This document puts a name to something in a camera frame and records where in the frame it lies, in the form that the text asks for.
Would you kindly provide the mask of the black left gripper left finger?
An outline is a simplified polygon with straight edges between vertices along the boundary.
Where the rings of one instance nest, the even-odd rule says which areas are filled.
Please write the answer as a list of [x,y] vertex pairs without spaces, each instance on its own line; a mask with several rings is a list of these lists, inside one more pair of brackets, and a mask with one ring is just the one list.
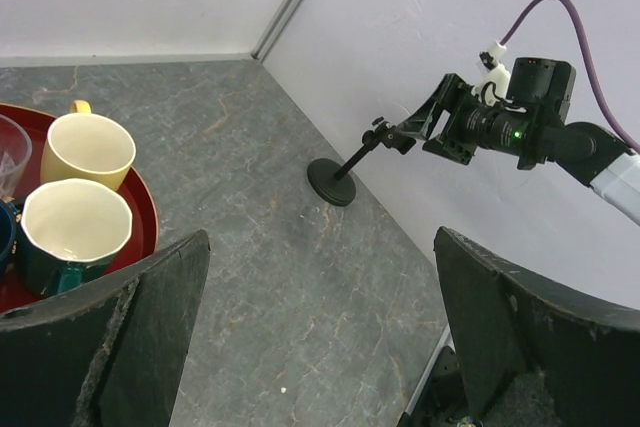
[[209,261],[200,229],[2,314],[2,425],[168,425]]

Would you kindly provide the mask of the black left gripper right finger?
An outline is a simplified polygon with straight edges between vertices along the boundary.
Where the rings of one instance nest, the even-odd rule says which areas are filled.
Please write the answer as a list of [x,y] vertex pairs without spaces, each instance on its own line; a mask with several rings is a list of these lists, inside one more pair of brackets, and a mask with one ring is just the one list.
[[539,371],[565,426],[639,423],[639,312],[507,261],[438,229],[440,290],[470,413],[484,418]]

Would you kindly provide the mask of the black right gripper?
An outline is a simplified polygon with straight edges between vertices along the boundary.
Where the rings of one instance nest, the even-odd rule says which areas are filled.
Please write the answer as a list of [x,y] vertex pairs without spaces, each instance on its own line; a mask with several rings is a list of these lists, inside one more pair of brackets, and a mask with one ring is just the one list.
[[[490,81],[478,94],[458,74],[448,73],[408,118],[396,125],[405,137],[425,141],[422,149],[458,164],[470,163],[478,148],[518,158],[519,170],[557,159],[560,131],[570,107],[575,68],[566,61],[520,57],[507,92]],[[449,115],[434,138],[443,113]]]

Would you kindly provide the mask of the black phone stand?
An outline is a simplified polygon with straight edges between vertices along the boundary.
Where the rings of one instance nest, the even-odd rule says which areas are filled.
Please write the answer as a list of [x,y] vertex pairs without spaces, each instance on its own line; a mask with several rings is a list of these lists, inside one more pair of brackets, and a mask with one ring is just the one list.
[[349,172],[378,145],[395,149],[405,155],[416,144],[416,140],[400,134],[396,126],[383,117],[377,118],[361,139],[362,146],[346,162],[339,164],[328,158],[313,160],[307,167],[307,179],[313,190],[326,202],[337,207],[346,207],[356,197],[356,184]]

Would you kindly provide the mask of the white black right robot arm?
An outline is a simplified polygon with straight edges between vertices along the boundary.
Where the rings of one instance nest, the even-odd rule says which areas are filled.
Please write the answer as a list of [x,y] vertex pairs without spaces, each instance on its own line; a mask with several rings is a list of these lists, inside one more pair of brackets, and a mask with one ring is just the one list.
[[601,126],[565,121],[575,76],[565,61],[532,57],[517,58],[504,84],[474,88],[449,73],[396,130],[462,165],[477,149],[514,156],[520,170],[553,162],[637,222],[639,156]]

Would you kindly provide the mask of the red round tray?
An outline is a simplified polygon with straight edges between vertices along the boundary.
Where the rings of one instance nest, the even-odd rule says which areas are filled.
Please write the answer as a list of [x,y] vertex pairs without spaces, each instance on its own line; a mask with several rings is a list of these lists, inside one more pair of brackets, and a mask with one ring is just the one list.
[[[40,185],[40,163],[46,132],[55,120],[53,115],[10,104],[1,105],[1,114],[23,127],[33,144],[33,153],[18,183],[16,194],[25,197]],[[158,242],[158,216],[153,197],[138,172],[131,168],[118,193],[133,213],[132,237],[111,262],[106,275],[128,267],[154,253]],[[41,300],[23,285],[13,267],[1,280],[1,312],[14,310]]]

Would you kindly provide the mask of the green mug cream inside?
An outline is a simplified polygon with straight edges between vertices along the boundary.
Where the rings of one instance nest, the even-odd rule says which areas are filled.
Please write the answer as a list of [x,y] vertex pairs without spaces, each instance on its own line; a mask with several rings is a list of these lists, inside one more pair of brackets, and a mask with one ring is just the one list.
[[124,198],[84,179],[39,186],[26,196],[20,214],[15,267],[38,297],[102,276],[133,231],[133,213]]

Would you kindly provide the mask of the dark blue mug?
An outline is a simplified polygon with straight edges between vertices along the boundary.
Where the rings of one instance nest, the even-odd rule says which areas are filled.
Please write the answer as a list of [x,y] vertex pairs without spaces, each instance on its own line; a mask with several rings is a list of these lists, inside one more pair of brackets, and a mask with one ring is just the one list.
[[4,278],[6,270],[9,266],[12,251],[15,244],[17,233],[16,217],[19,210],[11,202],[1,202],[1,218],[0,218],[0,271],[1,278]]

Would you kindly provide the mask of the yellow mug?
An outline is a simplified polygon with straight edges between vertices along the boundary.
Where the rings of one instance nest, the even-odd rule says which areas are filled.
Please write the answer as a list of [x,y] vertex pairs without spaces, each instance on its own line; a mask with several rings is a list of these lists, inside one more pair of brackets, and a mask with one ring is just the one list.
[[123,126],[94,113],[87,101],[75,100],[47,129],[40,182],[79,178],[116,192],[136,155],[136,143]]

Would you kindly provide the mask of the clear drinking glass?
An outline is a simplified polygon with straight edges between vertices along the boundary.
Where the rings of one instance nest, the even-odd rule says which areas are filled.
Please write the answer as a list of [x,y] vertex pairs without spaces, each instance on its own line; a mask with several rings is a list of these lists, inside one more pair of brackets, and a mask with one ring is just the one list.
[[16,121],[1,116],[1,199],[14,196],[31,158],[32,141]]

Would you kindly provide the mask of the aluminium frame corner post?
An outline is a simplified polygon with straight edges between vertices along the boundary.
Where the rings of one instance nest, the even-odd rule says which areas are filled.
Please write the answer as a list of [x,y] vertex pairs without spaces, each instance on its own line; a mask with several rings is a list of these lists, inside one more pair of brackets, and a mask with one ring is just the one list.
[[304,0],[282,0],[256,46],[251,51],[252,59],[259,62],[266,60],[303,1]]

